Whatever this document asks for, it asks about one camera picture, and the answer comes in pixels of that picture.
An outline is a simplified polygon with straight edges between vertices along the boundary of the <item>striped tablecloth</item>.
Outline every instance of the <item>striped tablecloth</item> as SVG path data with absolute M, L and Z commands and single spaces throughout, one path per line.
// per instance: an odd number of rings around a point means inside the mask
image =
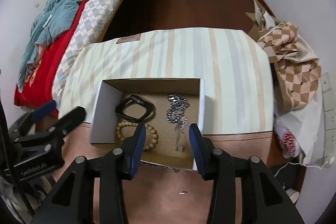
M 204 134 L 273 129 L 273 85 L 267 54 L 243 31 L 213 28 L 155 30 L 140 40 L 113 39 L 78 55 L 60 102 L 62 117 L 77 105 L 92 121 L 98 83 L 121 78 L 202 78 Z

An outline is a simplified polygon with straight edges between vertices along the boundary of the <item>beaded bracelet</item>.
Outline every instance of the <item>beaded bracelet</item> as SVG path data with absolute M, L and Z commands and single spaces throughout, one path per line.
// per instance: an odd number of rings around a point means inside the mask
M 117 135 L 117 137 L 120 140 L 124 140 L 124 136 L 121 133 L 121 129 L 123 127 L 137 127 L 138 124 L 135 122 L 120 122 L 118 123 L 118 125 L 115 127 L 115 134 Z M 151 143 L 149 145 L 146 145 L 143 150 L 151 150 L 152 148 L 155 148 L 156 144 L 158 143 L 158 134 L 156 132 L 156 130 L 154 129 L 154 127 L 150 126 L 149 124 L 145 123 L 146 129 L 148 129 L 151 133 L 152 133 L 152 139 L 151 139 Z

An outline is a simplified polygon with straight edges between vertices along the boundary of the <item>brown label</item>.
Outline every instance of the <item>brown label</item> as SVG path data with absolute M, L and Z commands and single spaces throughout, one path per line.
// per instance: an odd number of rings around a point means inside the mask
M 117 41 L 117 44 L 124 43 L 124 42 L 133 42 L 133 41 L 139 41 L 140 40 L 140 33 L 130 35 L 129 37 L 122 37 L 119 38 Z

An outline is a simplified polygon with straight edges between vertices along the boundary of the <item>white cable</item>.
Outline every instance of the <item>white cable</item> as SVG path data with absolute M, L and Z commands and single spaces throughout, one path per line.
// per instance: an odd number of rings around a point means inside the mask
M 326 165 L 328 162 L 326 161 L 322 166 L 317 166 L 317 165 L 304 165 L 304 164 L 301 164 L 301 163 L 299 163 L 299 162 L 297 162 L 297 163 L 292 163 L 292 162 L 287 162 L 283 167 L 281 167 L 276 173 L 275 173 L 275 177 L 279 174 L 279 172 L 280 172 L 280 170 L 281 169 L 283 169 L 283 168 L 285 168 L 288 164 L 291 164 L 291 165 L 301 165 L 301 166 L 305 166 L 305 167 L 317 167 L 317 168 L 319 168 L 320 170 L 322 170 L 322 168 L 324 167 L 324 165 Z

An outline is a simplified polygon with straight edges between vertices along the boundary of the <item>checkered bag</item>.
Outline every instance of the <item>checkered bag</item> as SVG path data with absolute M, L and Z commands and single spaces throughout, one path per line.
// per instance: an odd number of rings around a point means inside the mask
M 319 59 L 309 46 L 298 47 L 297 42 L 297 27 L 290 22 L 280 23 L 257 42 L 268 54 L 269 62 L 274 64 L 284 111 L 300 109 L 308 104 L 321 77 Z

